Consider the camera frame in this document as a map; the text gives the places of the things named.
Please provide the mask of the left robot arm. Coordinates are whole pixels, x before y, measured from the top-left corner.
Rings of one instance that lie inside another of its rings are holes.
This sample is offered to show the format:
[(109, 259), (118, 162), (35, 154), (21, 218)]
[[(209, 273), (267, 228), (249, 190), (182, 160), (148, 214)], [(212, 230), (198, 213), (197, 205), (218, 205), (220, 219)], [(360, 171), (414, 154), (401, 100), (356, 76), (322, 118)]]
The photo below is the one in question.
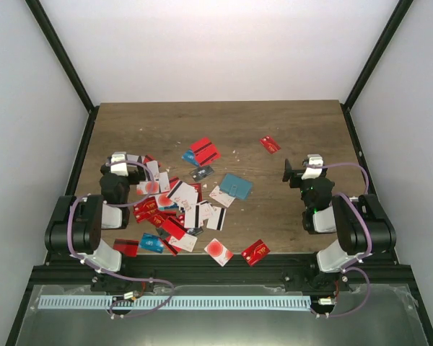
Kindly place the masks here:
[(122, 164), (120, 169), (103, 166), (101, 172), (99, 194), (58, 199), (44, 242), (50, 253), (67, 254), (98, 273), (109, 272), (108, 283), (124, 291), (132, 285), (133, 273), (122, 266), (123, 254), (102, 240), (102, 231), (127, 227), (130, 186), (147, 178), (148, 171), (144, 165)]

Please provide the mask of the red VIP card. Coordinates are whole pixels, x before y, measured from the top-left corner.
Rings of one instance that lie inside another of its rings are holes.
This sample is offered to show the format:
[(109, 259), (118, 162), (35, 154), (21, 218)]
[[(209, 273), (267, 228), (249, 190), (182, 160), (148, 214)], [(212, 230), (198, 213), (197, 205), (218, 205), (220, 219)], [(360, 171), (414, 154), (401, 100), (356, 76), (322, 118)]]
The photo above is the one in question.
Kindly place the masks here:
[(247, 249), (245, 249), (241, 256), (248, 263), (249, 266), (254, 266), (260, 262), (267, 254), (270, 253), (270, 249), (267, 247), (266, 243), (259, 239), (255, 243), (251, 244)]

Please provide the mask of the teal card holder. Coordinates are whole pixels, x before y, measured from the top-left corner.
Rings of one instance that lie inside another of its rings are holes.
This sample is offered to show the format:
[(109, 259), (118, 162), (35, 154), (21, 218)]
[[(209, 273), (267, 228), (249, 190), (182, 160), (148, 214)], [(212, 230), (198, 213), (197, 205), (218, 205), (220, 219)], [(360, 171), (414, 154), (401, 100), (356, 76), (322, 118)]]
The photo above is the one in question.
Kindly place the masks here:
[(226, 174), (219, 189), (230, 197), (246, 200), (251, 193), (253, 183), (233, 174)]

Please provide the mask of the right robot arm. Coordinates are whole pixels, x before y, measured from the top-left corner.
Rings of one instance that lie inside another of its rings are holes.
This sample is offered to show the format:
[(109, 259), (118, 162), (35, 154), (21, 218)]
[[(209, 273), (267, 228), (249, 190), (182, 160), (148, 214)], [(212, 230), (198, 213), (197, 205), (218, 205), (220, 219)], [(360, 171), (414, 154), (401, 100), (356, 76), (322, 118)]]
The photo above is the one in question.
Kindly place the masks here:
[[(308, 155), (302, 165), (294, 169), (285, 160), (282, 181), (300, 192), (305, 205), (304, 230), (309, 234), (336, 234), (335, 241), (317, 252), (315, 264), (306, 272), (307, 284), (323, 290), (352, 265), (375, 253), (392, 252), (396, 232), (378, 197), (369, 192), (369, 175), (363, 167), (351, 162), (325, 165), (318, 154)], [(335, 182), (327, 178), (328, 169), (346, 166), (362, 171), (364, 193), (357, 197), (334, 192)]]

